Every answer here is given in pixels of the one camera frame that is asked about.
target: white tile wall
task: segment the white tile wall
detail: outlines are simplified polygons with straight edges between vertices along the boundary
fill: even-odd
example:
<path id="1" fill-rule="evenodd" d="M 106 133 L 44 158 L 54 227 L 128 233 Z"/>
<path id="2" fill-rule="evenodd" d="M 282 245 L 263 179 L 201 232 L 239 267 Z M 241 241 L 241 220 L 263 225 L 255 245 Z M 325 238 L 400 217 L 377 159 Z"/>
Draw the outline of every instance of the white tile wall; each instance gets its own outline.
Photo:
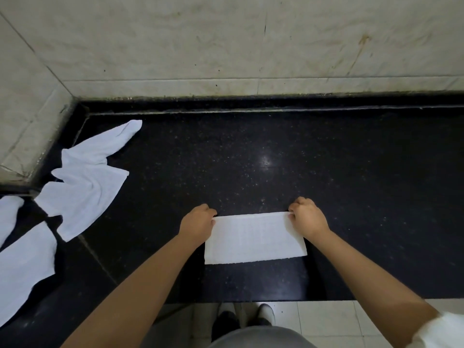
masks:
<path id="1" fill-rule="evenodd" d="M 464 89 L 463 0 L 0 0 L 0 11 L 84 98 Z"/>
<path id="2" fill-rule="evenodd" d="M 71 94 L 0 16 L 0 183 L 27 181 Z"/>
<path id="3" fill-rule="evenodd" d="M 0 162 L 43 107 L 58 80 L 0 16 Z"/>
<path id="4" fill-rule="evenodd" d="M 71 94 L 58 83 L 1 165 L 29 177 L 56 138 L 72 100 Z"/>
<path id="5" fill-rule="evenodd" d="M 263 0 L 0 0 L 66 80 L 257 78 Z"/>

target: crumpled white towel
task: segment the crumpled white towel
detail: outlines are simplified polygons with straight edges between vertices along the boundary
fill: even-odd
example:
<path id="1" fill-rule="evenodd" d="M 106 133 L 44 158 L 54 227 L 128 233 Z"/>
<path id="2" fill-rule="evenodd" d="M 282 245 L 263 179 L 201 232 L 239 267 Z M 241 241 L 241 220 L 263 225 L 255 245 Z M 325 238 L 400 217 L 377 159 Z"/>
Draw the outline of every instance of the crumpled white towel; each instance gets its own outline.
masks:
<path id="1" fill-rule="evenodd" d="M 55 273 L 57 241 L 45 222 L 0 252 L 0 327 L 24 304 L 32 287 Z"/>
<path id="2" fill-rule="evenodd" d="M 23 204 L 24 199 L 14 195 L 0 199 L 0 247 L 15 228 L 18 209 Z"/>
<path id="3" fill-rule="evenodd" d="M 57 229 L 63 240 L 68 242 L 85 231 L 116 197 L 129 172 L 108 166 L 106 157 L 141 127 L 141 120 L 131 120 L 62 150 L 63 167 L 51 174 L 63 182 L 48 182 L 35 202 L 48 216 L 63 216 Z"/>

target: forearm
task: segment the forearm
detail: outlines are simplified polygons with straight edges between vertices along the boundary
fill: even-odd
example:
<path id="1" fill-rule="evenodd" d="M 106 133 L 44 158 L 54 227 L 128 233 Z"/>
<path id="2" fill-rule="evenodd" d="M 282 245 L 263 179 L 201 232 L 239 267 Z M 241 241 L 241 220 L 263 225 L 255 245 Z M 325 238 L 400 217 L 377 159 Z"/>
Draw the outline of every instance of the forearm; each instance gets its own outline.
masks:
<path id="1" fill-rule="evenodd" d="M 138 347 L 195 248 L 188 239 L 174 237 L 126 278 L 62 347 Z"/>
<path id="2" fill-rule="evenodd" d="M 375 326 L 395 348 L 438 312 L 408 287 L 343 241 L 332 231 L 311 242 L 333 264 Z"/>

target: sleeve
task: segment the sleeve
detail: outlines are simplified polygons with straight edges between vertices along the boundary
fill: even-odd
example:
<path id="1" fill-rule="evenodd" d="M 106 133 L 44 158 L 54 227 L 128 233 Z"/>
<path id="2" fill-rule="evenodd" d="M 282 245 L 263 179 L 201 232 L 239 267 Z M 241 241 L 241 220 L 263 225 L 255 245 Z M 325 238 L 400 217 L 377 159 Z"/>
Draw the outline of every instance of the sleeve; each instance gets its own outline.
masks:
<path id="1" fill-rule="evenodd" d="M 464 315 L 443 313 L 426 323 L 407 348 L 457 348 L 464 342 Z"/>

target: white tile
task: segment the white tile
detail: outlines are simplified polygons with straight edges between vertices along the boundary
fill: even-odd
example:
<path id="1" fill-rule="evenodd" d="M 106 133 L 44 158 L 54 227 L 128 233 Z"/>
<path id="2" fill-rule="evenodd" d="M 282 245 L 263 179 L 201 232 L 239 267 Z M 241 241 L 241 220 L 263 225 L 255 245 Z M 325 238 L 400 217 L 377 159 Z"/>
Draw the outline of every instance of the white tile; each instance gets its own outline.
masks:
<path id="1" fill-rule="evenodd" d="M 256 316 L 259 305 L 263 303 L 269 304 L 269 306 L 274 311 L 276 326 L 289 328 L 301 334 L 297 302 L 242 303 L 242 310 L 246 313 L 246 317 L 241 317 L 240 320 L 240 325 L 242 327 L 245 327 L 247 321 L 250 321 Z"/>
<path id="2" fill-rule="evenodd" d="M 317 348 L 364 348 L 361 336 L 313 337 L 305 338 Z"/>
<path id="3" fill-rule="evenodd" d="M 383 336 L 365 336 L 363 339 L 366 348 L 392 348 Z"/>
<path id="4" fill-rule="evenodd" d="M 464 77 L 271 78 L 260 79 L 259 95 L 336 94 L 464 89 Z"/>
<path id="5" fill-rule="evenodd" d="M 456 299 L 426 299 L 438 311 L 449 311 L 454 314 L 464 315 L 464 298 Z"/>
<path id="6" fill-rule="evenodd" d="M 0 0 L 61 80 L 257 78 L 263 0 Z"/>
<path id="7" fill-rule="evenodd" d="M 381 334 L 357 300 L 355 300 L 355 309 L 359 320 L 359 326 L 361 327 L 361 333 L 363 335 Z"/>
<path id="8" fill-rule="evenodd" d="M 361 335 L 353 301 L 298 302 L 304 336 Z"/>
<path id="9" fill-rule="evenodd" d="M 26 177 L 20 175 L 19 173 L 12 171 L 5 166 L 0 165 L 0 184 L 1 183 L 12 183 L 20 184 L 26 181 Z"/>
<path id="10" fill-rule="evenodd" d="M 218 307 L 218 303 L 200 303 L 194 305 L 193 338 L 211 339 L 212 324 L 218 315 Z"/>
<path id="11" fill-rule="evenodd" d="M 30 176 L 56 138 L 69 113 L 73 97 L 58 83 L 42 109 L 1 164 L 23 176 Z"/>
<path id="12" fill-rule="evenodd" d="M 163 305 L 162 312 L 167 313 L 171 305 Z M 192 334 L 193 306 L 179 310 L 171 316 L 150 327 L 139 348 L 190 348 Z"/>
<path id="13" fill-rule="evenodd" d="M 262 78 L 464 74 L 460 0 L 265 2 Z"/>
<path id="14" fill-rule="evenodd" d="M 258 93 L 258 79 L 189 79 L 154 81 L 65 81 L 79 98 L 245 96 Z"/>
<path id="15" fill-rule="evenodd" d="M 211 344 L 209 338 L 192 338 L 190 340 L 190 348 L 207 348 Z"/>
<path id="16" fill-rule="evenodd" d="M 0 16 L 0 162 L 34 119 L 58 80 Z"/>

